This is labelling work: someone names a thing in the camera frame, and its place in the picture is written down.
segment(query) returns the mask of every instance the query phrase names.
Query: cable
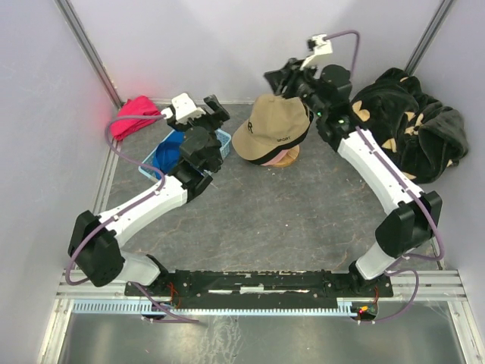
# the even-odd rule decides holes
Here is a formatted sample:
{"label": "cable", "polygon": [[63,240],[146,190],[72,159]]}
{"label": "cable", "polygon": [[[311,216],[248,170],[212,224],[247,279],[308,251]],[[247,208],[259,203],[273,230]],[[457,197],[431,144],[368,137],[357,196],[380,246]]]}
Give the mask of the cable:
{"label": "cable", "polygon": [[149,169],[151,171],[157,172],[161,176],[161,179],[160,179],[161,183],[160,183],[160,186],[158,186],[157,191],[160,191],[165,184],[164,173],[161,170],[159,170],[158,168],[153,167],[152,165],[147,165],[145,163],[138,162],[135,159],[131,159],[128,155],[117,150],[116,147],[111,142],[111,138],[109,137],[109,131],[110,131],[110,126],[112,124],[114,124],[115,122],[119,121],[119,120],[126,120],[126,119],[134,119],[135,118],[135,119],[141,119],[141,120],[156,120],[156,121],[158,121],[158,120],[161,120],[161,119],[165,119],[165,117],[166,117],[166,115],[164,115],[164,114],[149,115],[149,116],[147,116],[147,115],[118,116],[118,117],[114,118],[113,120],[111,120],[105,128],[105,142],[108,144],[109,148],[114,152],[114,154],[119,155],[121,158],[123,158],[125,161],[127,161],[129,163],[133,163],[134,165],[138,165],[139,167],[143,167],[143,168]]}
{"label": "cable", "polygon": [[[163,115],[163,114],[160,114],[160,115],[150,115],[150,116],[147,116],[147,115],[124,115],[124,116],[118,116],[116,118],[114,118],[113,120],[111,120],[108,125],[106,126],[105,128],[105,142],[108,144],[109,148],[114,152],[114,154],[120,156],[122,159],[128,161],[129,163],[133,163],[135,165],[138,165],[139,167],[143,167],[143,168],[147,168],[147,169],[150,169],[152,171],[155,171],[157,172],[160,176],[161,176],[161,179],[160,181],[158,182],[159,186],[151,193],[149,193],[148,195],[138,199],[137,201],[131,203],[130,205],[128,205],[127,207],[125,207],[124,209],[122,209],[121,211],[119,211],[116,215],[113,215],[111,216],[110,218],[108,218],[106,221],[102,222],[99,226],[97,226],[93,231],[91,231],[91,233],[89,233],[84,239],[83,241],[81,242],[81,244],[74,250],[68,264],[67,264],[67,267],[66,267],[66,282],[67,284],[69,284],[70,286],[77,286],[79,284],[82,284],[82,283],[85,283],[87,282],[89,279],[88,278],[84,278],[84,279],[81,279],[79,281],[72,281],[70,279],[70,273],[74,267],[74,264],[76,262],[76,259],[77,257],[79,256],[80,252],[84,249],[84,247],[87,245],[87,243],[99,232],[101,231],[103,228],[105,228],[106,226],[108,226],[111,222],[115,221],[115,216],[117,216],[118,218],[120,218],[121,216],[123,216],[124,214],[126,214],[127,212],[129,212],[131,209],[137,207],[138,205],[144,203],[147,199],[150,199],[152,198],[153,196],[156,196],[156,192],[160,191],[163,186],[165,185],[165,175],[164,173],[156,168],[156,167],[153,167],[151,165],[147,165],[145,163],[142,163],[142,162],[138,162],[137,160],[135,159],[131,159],[129,156],[127,156],[126,154],[118,151],[116,149],[116,147],[113,145],[113,143],[111,142],[111,138],[109,136],[109,131],[110,131],[110,126],[119,121],[119,120],[126,120],[126,119],[133,119],[133,118],[136,118],[136,119],[143,119],[143,120],[153,120],[155,119],[156,121],[157,120],[161,120],[161,119],[164,119],[166,115]],[[165,312],[167,315],[169,316],[172,316],[174,318],[176,318],[175,320],[150,320],[150,322],[163,322],[163,323],[183,323],[183,322],[186,322],[186,323],[195,323],[195,322],[199,322],[199,320],[192,320],[190,318],[184,318],[182,316],[178,316],[178,315],[175,315],[174,313],[170,312],[168,309],[165,309],[162,305],[160,305],[159,303],[157,303],[156,301],[154,301],[149,293],[142,287],[141,284],[139,283],[136,283],[136,282],[132,282],[132,284],[134,285],[134,287],[136,287],[146,298],[148,298],[150,300],[150,302],[152,302],[152,304],[157,308],[157,309],[160,309],[162,312]]]}
{"label": "cable", "polygon": [[371,324],[374,324],[374,323],[377,323],[377,322],[386,322],[386,321],[400,317],[401,315],[405,314],[411,308],[413,302],[416,299],[416,296],[418,295],[418,288],[419,288],[419,274],[418,274],[418,272],[415,269],[407,268],[407,269],[400,269],[398,271],[386,271],[385,275],[387,277],[393,277],[395,275],[400,275],[401,273],[404,273],[405,271],[411,271],[412,273],[414,273],[414,275],[416,277],[415,290],[413,291],[411,298],[409,299],[408,303],[406,303],[406,305],[399,312],[396,312],[396,313],[392,314],[391,316],[387,316],[387,317],[384,317],[384,318],[378,318],[378,319],[372,320],[372,321],[362,321],[362,322],[371,323]]}
{"label": "cable", "polygon": [[180,304],[182,303],[182,299],[180,298],[180,293],[177,292],[175,289],[175,286],[172,282],[170,282],[168,285],[168,288],[170,288],[170,305],[174,305],[174,294],[177,294],[177,305],[175,306],[175,309],[178,309],[180,307]]}
{"label": "cable", "polygon": [[[144,167],[144,168],[148,168],[148,169],[151,169],[152,171],[155,171],[157,173],[160,174],[161,176],[161,179],[159,181],[160,185],[157,187],[157,189],[155,191],[160,191],[164,184],[165,184],[165,176],[164,176],[164,173],[162,171],[160,171],[158,168],[155,168],[151,165],[146,165],[145,163],[142,163],[142,162],[138,162],[134,159],[131,159],[130,157],[128,157],[127,155],[125,155],[124,153],[118,151],[116,149],[116,147],[113,145],[113,143],[111,142],[111,138],[109,137],[109,131],[110,131],[110,126],[115,123],[116,121],[119,121],[119,120],[124,120],[124,119],[133,119],[133,118],[138,118],[138,119],[155,119],[155,120],[160,120],[160,119],[163,119],[165,118],[165,115],[161,114],[161,115],[152,115],[152,116],[146,116],[146,115],[126,115],[126,116],[118,116],[117,118],[114,118],[113,120],[111,120],[108,125],[106,126],[105,128],[105,142],[108,144],[108,146],[110,147],[110,149],[117,155],[119,155],[121,158],[125,159],[126,161],[128,161],[129,163],[133,163],[135,165],[138,165],[138,166],[141,166],[141,167]],[[132,204],[128,205],[127,207],[125,207],[124,209],[122,209],[121,211],[119,211],[116,215],[119,217],[123,216],[125,213],[127,213],[128,211],[130,211],[131,209],[133,209],[134,207],[137,207],[139,204],[141,203],[144,203],[147,199],[155,196],[155,191],[149,193],[148,195],[142,197],[141,199],[138,199],[137,201],[133,202]],[[79,256],[79,254],[81,253],[81,251],[84,249],[84,247],[87,245],[87,243],[99,232],[101,231],[103,228],[105,228],[107,225],[109,225],[111,222],[115,221],[114,220],[114,215],[111,216],[108,220],[102,222],[99,226],[97,226],[93,231],[91,231],[91,233],[89,233],[84,239],[83,241],[81,242],[81,244],[77,247],[76,250],[74,250],[74,253],[72,254],[72,256],[70,257],[70,260],[67,264],[67,267],[66,267],[66,282],[67,284],[69,284],[70,286],[77,286],[79,284],[82,284],[82,283],[85,283],[87,282],[89,279],[88,278],[84,278],[84,279],[81,279],[79,281],[72,281],[70,279],[70,272],[72,271],[73,267],[74,267],[74,264],[76,262],[76,259],[77,257]]]}
{"label": "cable", "polygon": [[324,40],[330,40],[333,38],[337,38],[339,36],[346,36],[348,34],[355,35],[354,55],[352,56],[352,65],[350,66],[350,80],[351,80],[352,77],[354,76],[355,64],[357,63],[358,47],[361,44],[361,34],[357,30],[344,30],[343,32],[338,32],[338,33],[330,34],[329,36],[325,36]]}
{"label": "cable", "polygon": [[376,297],[374,298],[374,301],[372,301],[372,304],[375,305],[377,303],[377,301],[379,301],[379,288],[374,287],[374,290],[376,292]]}
{"label": "cable", "polygon": [[422,203],[422,201],[419,200],[419,197],[416,196],[416,194],[409,189],[409,186],[407,183],[399,176],[399,174],[394,170],[394,168],[387,162],[387,160],[380,154],[380,151],[372,145],[372,143],[367,139],[365,136],[364,132],[360,127],[355,127],[357,130],[358,135],[361,137],[361,139],[364,141],[364,144],[370,149],[370,151],[376,156],[377,159],[383,164],[384,167],[391,173],[392,176],[397,180],[399,185],[404,189],[404,191],[416,202],[416,205],[418,205],[419,209],[423,212],[424,217],[426,218],[428,224],[431,227],[431,230],[433,231],[434,236],[436,237],[436,241],[438,243],[438,247],[440,250],[440,254],[438,256],[422,256],[421,254],[414,254],[414,253],[409,253],[406,255],[403,255],[401,258],[397,259],[388,269],[385,271],[385,275],[387,277],[393,277],[395,275],[399,275],[405,271],[410,271],[412,272],[415,277],[416,277],[416,285],[415,285],[415,290],[413,291],[411,298],[409,299],[408,303],[397,313],[387,316],[385,318],[379,318],[377,320],[373,320],[368,323],[376,323],[376,322],[385,322],[389,321],[391,319],[395,319],[397,317],[400,317],[402,314],[407,312],[410,308],[413,302],[415,301],[416,295],[418,294],[418,289],[419,289],[419,274],[415,269],[407,268],[407,269],[400,269],[398,271],[390,271],[390,269],[396,265],[398,265],[404,258],[406,257],[415,257],[419,259],[424,259],[428,261],[439,261],[445,256],[445,249],[443,245],[443,239],[441,237],[440,232],[438,231],[438,227],[436,223],[434,222],[433,218],[431,217],[430,213],[426,209],[426,206]]}
{"label": "cable", "polygon": [[187,318],[187,317],[183,317],[183,316],[178,316],[172,312],[170,312],[170,310],[166,309],[165,307],[163,307],[160,303],[158,303],[157,301],[155,301],[150,295],[149,293],[146,291],[145,288],[143,288],[143,286],[139,283],[136,283],[136,282],[131,282],[131,284],[133,286],[135,286],[136,288],[138,288],[138,290],[143,293],[143,295],[149,299],[149,301],[153,304],[153,306],[155,306],[157,309],[161,310],[162,312],[166,313],[167,315],[175,318],[176,320],[153,320],[153,322],[166,322],[166,323],[176,323],[176,322],[186,322],[186,323],[189,323],[189,324],[195,324],[197,322],[199,322],[199,320],[193,320],[191,318]]}
{"label": "cable", "polygon": [[416,194],[409,189],[409,186],[406,184],[406,182],[401,178],[401,176],[399,176],[399,174],[387,162],[387,160],[380,154],[380,152],[377,149],[374,148],[374,146],[371,144],[371,142],[365,136],[362,129],[360,127],[355,127],[355,129],[357,130],[358,135],[364,141],[365,145],[371,150],[371,152],[376,156],[376,158],[380,160],[380,162],[384,165],[384,167],[386,167],[386,169],[394,176],[394,178],[398,181],[398,183],[401,185],[401,187],[404,189],[404,191],[416,202],[416,205],[418,205],[419,209],[423,212],[423,215],[426,218],[427,223],[430,225],[431,230],[433,231],[433,234],[436,237],[436,242],[438,243],[438,248],[440,250],[440,253],[438,254],[438,256],[422,256],[421,254],[414,254],[414,253],[405,254],[403,256],[405,258],[406,257],[414,257],[414,258],[424,259],[424,260],[431,261],[431,262],[437,262],[437,261],[443,259],[443,257],[445,256],[445,247],[443,245],[443,239],[441,237],[440,232],[438,231],[438,227],[437,227],[436,223],[434,222],[430,213],[426,209],[426,206],[422,203],[422,201],[419,199],[419,197],[416,196]]}

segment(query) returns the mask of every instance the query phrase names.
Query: blue basket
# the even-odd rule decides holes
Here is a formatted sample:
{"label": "blue basket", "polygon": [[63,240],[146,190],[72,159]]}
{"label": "blue basket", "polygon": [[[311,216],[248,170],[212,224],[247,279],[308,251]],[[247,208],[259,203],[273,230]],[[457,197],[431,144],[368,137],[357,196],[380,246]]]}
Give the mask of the blue basket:
{"label": "blue basket", "polygon": [[[175,130],[172,130],[170,134],[168,134],[165,139],[161,141],[163,143],[172,133],[175,133]],[[225,131],[222,131],[221,129],[217,129],[215,131],[216,137],[219,139],[221,142],[221,155],[222,159],[226,158],[227,155],[230,152],[230,135],[226,133]],[[153,156],[155,155],[155,151],[157,150],[158,146],[156,146],[152,152],[143,160],[143,163],[146,165],[153,165]],[[144,167],[138,167],[139,173],[143,174],[144,176],[148,177],[150,180],[153,180],[154,182],[158,182],[157,177],[155,176],[155,172],[152,171],[151,169],[144,168]]]}

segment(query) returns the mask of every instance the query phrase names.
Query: white enclosure wall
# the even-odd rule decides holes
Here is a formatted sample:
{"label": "white enclosure wall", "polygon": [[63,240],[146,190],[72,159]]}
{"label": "white enclosure wall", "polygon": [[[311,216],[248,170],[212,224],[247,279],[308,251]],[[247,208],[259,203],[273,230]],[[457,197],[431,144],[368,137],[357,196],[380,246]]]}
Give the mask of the white enclosure wall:
{"label": "white enclosure wall", "polygon": [[0,362],[34,363],[113,109],[51,0],[0,2]]}
{"label": "white enclosure wall", "polygon": [[[122,99],[189,91],[248,101],[269,91],[263,73],[306,54],[314,34],[362,34],[354,89],[404,67],[439,0],[71,0]],[[354,36],[330,63],[350,65]]]}
{"label": "white enclosure wall", "polygon": [[440,227],[446,242],[447,268],[459,270],[482,337],[485,337],[483,19],[483,1],[455,2],[416,76],[425,92],[458,109],[465,117],[470,152],[457,168],[445,171],[430,188],[443,198]]}

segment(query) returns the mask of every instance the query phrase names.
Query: pink towel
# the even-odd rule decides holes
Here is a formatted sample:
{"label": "pink towel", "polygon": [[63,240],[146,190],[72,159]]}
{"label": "pink towel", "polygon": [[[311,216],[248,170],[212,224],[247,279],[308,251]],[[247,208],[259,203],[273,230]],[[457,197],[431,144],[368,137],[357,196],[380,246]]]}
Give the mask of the pink towel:
{"label": "pink towel", "polygon": [[[117,116],[124,115],[160,115],[160,111],[155,104],[146,96],[138,96],[128,102],[121,108]],[[126,119],[114,122],[110,126],[110,131],[116,140],[123,140],[131,133],[135,133],[142,127],[146,127],[156,122],[156,119],[140,120]]]}

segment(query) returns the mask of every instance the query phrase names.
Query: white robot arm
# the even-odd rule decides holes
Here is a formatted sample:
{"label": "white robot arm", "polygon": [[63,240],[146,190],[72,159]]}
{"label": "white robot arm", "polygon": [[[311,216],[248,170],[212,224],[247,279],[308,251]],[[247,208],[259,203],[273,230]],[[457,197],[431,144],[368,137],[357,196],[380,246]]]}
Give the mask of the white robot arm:
{"label": "white robot arm", "polygon": [[[410,195],[419,196],[435,224],[442,201],[436,192],[423,193],[413,184],[386,157],[371,132],[360,129],[365,127],[349,117],[352,84],[348,70],[330,64],[315,78],[325,55],[332,52],[326,35],[310,38],[308,48],[311,54],[306,59],[291,58],[283,68],[265,73],[264,78],[276,95],[299,97],[308,106],[321,138],[359,172],[383,206],[387,217],[376,229],[376,243],[349,267],[357,285],[372,284],[403,254],[433,237],[428,220]],[[405,188],[398,180],[405,182]]]}
{"label": "white robot arm", "polygon": [[212,181],[208,171],[214,173],[221,168],[221,142],[215,131],[229,120],[229,114],[215,96],[204,101],[210,112],[196,106],[183,93],[162,111],[173,129],[185,132],[180,159],[168,175],[121,206],[99,216],[90,211],[78,216],[68,250],[70,256],[88,234],[104,225],[76,257],[76,263],[95,286],[101,287],[115,278],[150,285],[156,278],[167,274],[154,257],[128,253],[122,248],[140,229],[196,198]]}

